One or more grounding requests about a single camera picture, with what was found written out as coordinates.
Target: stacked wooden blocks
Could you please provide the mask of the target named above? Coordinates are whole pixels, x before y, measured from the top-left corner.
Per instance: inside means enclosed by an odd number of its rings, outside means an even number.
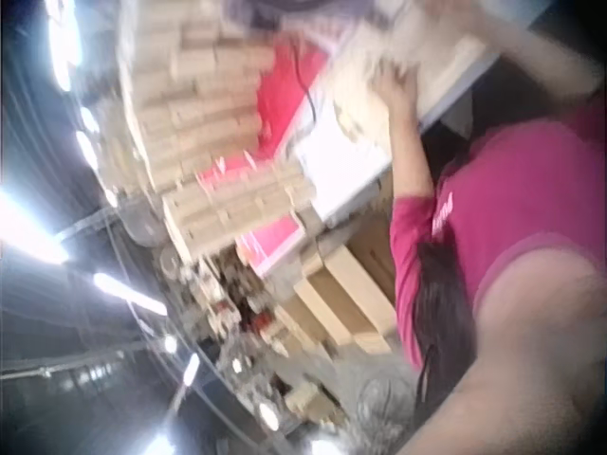
[[[194,181],[168,193],[163,204],[175,247],[191,264],[238,235],[305,208],[314,194],[299,163],[270,162],[214,186]]]
[[[326,257],[318,252],[306,255],[305,278],[295,285],[295,292],[298,302],[309,310],[306,318],[298,316],[307,332],[318,334],[320,324],[324,329],[320,333],[328,334],[328,340],[337,346],[357,343],[369,354],[391,351],[386,336],[396,328],[394,275],[390,278],[394,264],[391,256],[384,263],[378,254],[383,256],[386,247],[389,254],[388,242],[387,223],[374,221],[348,246],[340,246]],[[277,318],[282,312],[277,311]]]
[[[274,50],[259,39],[227,35],[218,4],[122,2],[125,114],[157,191],[258,145],[257,88]]]

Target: long hair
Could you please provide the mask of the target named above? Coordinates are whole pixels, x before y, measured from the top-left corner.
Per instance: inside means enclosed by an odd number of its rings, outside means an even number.
[[[452,236],[417,246],[421,264],[413,327],[424,366],[417,383],[414,424],[423,425],[476,357],[474,319]]]

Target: workbench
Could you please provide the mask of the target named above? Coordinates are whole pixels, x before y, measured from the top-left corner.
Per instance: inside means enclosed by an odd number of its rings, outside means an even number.
[[[385,56],[404,66],[420,64],[418,115],[424,132],[440,120],[499,57],[447,22],[437,24],[415,2],[404,1],[406,8],[401,8],[403,0],[377,0],[377,6],[388,15],[401,9],[392,29],[381,32],[366,22],[358,24],[313,87],[314,98],[322,100],[317,110],[338,106],[367,141],[366,145],[353,148],[357,158],[351,155],[352,159],[344,162],[347,153],[335,146],[340,133],[329,125],[336,123],[335,116],[320,112],[316,126],[319,131],[313,131],[298,144],[296,153],[317,186],[314,207],[324,222],[341,218],[355,209],[353,201],[357,207],[364,203],[361,192],[390,167],[388,112],[368,87],[379,58]],[[483,2],[488,11],[520,27],[529,27],[551,3],[552,0]],[[309,123],[309,113],[304,117],[301,124]],[[323,147],[324,142],[331,146]]]

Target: pink shirt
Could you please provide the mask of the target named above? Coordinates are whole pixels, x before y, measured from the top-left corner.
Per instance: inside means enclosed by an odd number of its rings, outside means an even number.
[[[453,232],[473,311],[516,257],[574,248],[605,266],[604,104],[566,122],[531,121],[487,135],[473,160],[439,185],[436,198],[395,200],[391,226],[398,329],[412,363],[423,362],[413,332],[420,240]]]

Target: bright light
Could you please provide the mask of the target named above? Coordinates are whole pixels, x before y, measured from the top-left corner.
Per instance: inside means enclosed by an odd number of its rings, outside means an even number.
[[[46,13],[59,22],[61,20],[61,13],[59,12],[59,0],[45,0],[45,5]]]
[[[1,191],[0,240],[45,263],[67,261],[65,250]]]
[[[71,64],[78,66],[83,62],[83,50],[80,45],[80,31],[78,30],[78,21],[76,21],[73,4],[66,6],[62,26],[65,56]]]
[[[174,354],[177,352],[177,338],[172,335],[167,335],[164,338],[164,349],[169,354]]]
[[[50,56],[57,84],[59,84],[59,87],[64,92],[69,92],[71,82],[69,80],[67,56],[64,49],[64,31],[52,17],[48,19],[48,40],[50,42]]]
[[[280,426],[278,421],[278,415],[272,407],[266,403],[259,405],[259,415],[262,420],[266,423],[267,427],[272,431],[276,431]]]
[[[199,366],[200,359],[198,358],[198,355],[192,354],[192,357],[190,357],[190,363],[188,363],[188,368],[186,368],[186,371],[183,374],[183,383],[186,385],[186,387],[190,387],[193,383],[193,379],[196,376]]]
[[[343,455],[343,452],[331,441],[312,441],[312,455]]]
[[[150,444],[144,455],[173,455],[175,446],[173,446],[166,436],[157,436]]]
[[[161,316],[167,316],[167,307],[164,303],[144,296],[104,273],[96,273],[93,282],[101,291],[110,296],[119,297]]]
[[[88,165],[96,171],[99,169],[99,161],[97,161],[97,155],[95,154],[95,149],[93,149],[93,144],[88,136],[82,131],[76,132],[76,140],[78,140],[78,144],[80,145],[80,150],[83,152],[84,159],[88,163]]]
[[[234,358],[234,361],[231,362],[231,367],[234,369],[234,372],[236,374],[239,374],[243,371],[243,363],[237,358]]]
[[[99,124],[95,120],[95,117],[93,117],[93,113],[91,113],[90,110],[85,107],[81,107],[80,115],[83,118],[84,126],[88,131],[90,131],[91,133],[99,132]]]
[[[103,190],[105,192],[105,199],[107,199],[107,203],[112,206],[114,209],[118,206],[118,197],[113,191]]]

